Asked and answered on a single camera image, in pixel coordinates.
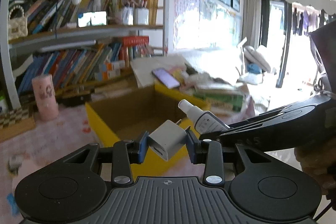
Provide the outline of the white spray bottle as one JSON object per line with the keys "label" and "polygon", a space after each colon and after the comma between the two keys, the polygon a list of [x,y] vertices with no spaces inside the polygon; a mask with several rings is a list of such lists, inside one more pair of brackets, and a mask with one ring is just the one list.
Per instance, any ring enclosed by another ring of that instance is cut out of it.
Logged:
{"label": "white spray bottle", "polygon": [[194,128],[201,135],[230,129],[228,125],[223,123],[212,112],[203,111],[198,106],[192,105],[187,100],[181,100],[178,107],[186,114],[187,118],[192,121]]}

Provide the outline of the white USB charger cube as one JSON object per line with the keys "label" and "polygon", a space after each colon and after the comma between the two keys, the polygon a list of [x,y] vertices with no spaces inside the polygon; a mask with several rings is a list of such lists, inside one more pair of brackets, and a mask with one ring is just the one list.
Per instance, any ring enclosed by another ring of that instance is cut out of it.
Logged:
{"label": "white USB charger cube", "polygon": [[169,161],[185,144],[186,131],[167,120],[148,136],[149,147],[164,161]]}

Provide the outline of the yellow cardboard box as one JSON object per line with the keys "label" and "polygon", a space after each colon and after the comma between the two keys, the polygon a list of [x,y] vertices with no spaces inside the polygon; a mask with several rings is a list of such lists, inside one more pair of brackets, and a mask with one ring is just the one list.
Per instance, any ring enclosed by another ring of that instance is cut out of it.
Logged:
{"label": "yellow cardboard box", "polygon": [[[86,103],[91,129],[104,147],[112,147],[119,140],[135,140],[145,132],[152,132],[166,120],[180,121],[182,128],[193,127],[191,121],[178,108],[181,100],[187,100],[202,110],[210,105],[161,84],[136,89],[125,95]],[[131,165],[133,177],[138,176],[197,176],[201,177],[204,165],[190,162],[186,147],[181,148],[169,161],[162,160],[151,149],[144,162]]]}

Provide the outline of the green book stack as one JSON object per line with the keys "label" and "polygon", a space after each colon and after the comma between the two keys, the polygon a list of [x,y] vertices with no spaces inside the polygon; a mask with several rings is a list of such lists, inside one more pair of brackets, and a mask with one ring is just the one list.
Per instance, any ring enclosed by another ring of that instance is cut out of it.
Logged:
{"label": "green book stack", "polygon": [[246,95],[242,91],[223,83],[196,85],[194,96],[207,101],[211,106],[232,112],[240,112],[246,103]]}

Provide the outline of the pink checkered tablecloth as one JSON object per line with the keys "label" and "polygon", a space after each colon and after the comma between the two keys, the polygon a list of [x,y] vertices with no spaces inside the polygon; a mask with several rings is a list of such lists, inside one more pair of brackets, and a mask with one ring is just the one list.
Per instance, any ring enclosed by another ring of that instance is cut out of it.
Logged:
{"label": "pink checkered tablecloth", "polygon": [[36,166],[45,166],[92,142],[98,137],[90,128],[84,105],[61,107],[59,116],[44,122],[35,116],[36,128],[1,143],[1,223],[20,223],[22,217],[13,215],[7,196],[12,192],[9,159],[23,154]]}

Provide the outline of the purple smartphone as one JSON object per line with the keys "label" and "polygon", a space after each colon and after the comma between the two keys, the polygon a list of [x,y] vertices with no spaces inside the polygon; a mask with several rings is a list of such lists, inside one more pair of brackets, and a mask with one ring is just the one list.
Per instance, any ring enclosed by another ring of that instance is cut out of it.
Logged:
{"label": "purple smartphone", "polygon": [[180,82],[175,79],[165,68],[156,68],[151,71],[152,75],[168,89],[179,88]]}

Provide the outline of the pink cylindrical cup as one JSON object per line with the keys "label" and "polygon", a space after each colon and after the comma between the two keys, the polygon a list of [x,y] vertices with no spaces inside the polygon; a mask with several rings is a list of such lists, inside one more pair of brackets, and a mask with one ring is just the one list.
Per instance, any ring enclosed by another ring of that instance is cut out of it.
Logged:
{"label": "pink cylindrical cup", "polygon": [[51,121],[59,115],[52,75],[40,75],[32,79],[33,92],[39,115],[43,121]]}

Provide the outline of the wooden chessboard box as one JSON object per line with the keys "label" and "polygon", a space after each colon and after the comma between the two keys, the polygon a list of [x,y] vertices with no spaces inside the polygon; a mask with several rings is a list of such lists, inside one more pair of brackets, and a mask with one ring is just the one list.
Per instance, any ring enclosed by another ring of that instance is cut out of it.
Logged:
{"label": "wooden chessboard box", "polygon": [[21,107],[1,114],[0,142],[4,142],[36,127],[34,112]]}

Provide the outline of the grey window curtain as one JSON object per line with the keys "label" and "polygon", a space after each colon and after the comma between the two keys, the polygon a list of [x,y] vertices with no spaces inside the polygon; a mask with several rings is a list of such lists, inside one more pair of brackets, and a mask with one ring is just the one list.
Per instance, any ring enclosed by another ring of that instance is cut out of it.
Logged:
{"label": "grey window curtain", "polygon": [[244,0],[242,38],[255,50],[259,46],[261,26],[261,0]]}

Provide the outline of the wooden bookshelf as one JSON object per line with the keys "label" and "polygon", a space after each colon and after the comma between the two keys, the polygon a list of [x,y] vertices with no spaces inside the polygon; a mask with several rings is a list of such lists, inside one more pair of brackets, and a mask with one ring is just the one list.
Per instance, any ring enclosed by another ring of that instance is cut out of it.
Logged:
{"label": "wooden bookshelf", "polygon": [[[8,38],[9,11],[20,5],[28,35]],[[1,85],[10,109],[33,101],[32,79],[52,75],[57,94],[100,84],[100,40],[162,30],[159,0],[1,0]]]}

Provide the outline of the white quilted handbag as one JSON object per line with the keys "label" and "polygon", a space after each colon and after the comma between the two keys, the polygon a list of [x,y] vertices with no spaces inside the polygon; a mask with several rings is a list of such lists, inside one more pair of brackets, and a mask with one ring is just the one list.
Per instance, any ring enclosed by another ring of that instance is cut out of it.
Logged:
{"label": "white quilted handbag", "polygon": [[[11,18],[12,13],[18,10],[21,16],[18,18]],[[28,35],[27,17],[22,6],[15,5],[10,11],[8,16],[8,38],[9,40],[26,37]]]}

